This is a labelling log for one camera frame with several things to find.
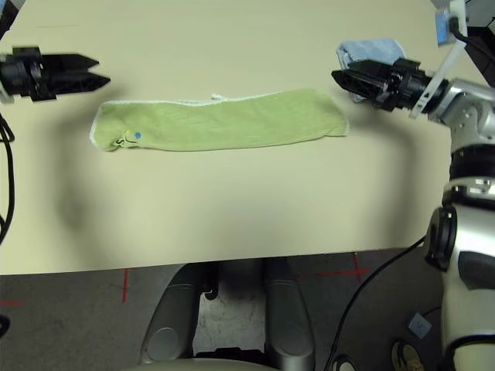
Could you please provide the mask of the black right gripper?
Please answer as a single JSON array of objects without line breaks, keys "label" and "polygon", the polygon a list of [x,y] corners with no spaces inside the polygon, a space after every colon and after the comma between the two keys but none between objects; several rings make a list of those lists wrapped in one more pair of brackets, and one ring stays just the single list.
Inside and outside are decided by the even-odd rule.
[{"label": "black right gripper", "polygon": [[420,62],[405,58],[392,65],[359,60],[350,63],[348,70],[332,71],[331,76],[341,88],[373,101],[383,111],[411,110],[432,79],[419,66]]}]

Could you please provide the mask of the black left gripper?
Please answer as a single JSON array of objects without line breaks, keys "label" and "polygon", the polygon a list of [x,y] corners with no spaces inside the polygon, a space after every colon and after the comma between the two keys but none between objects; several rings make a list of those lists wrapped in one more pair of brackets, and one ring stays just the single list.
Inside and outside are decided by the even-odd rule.
[{"label": "black left gripper", "polygon": [[[14,96],[41,101],[62,94],[96,91],[111,82],[109,77],[88,72],[99,62],[80,54],[41,54],[37,46],[14,47],[1,53],[1,102]],[[49,73],[45,79],[44,69]]]}]

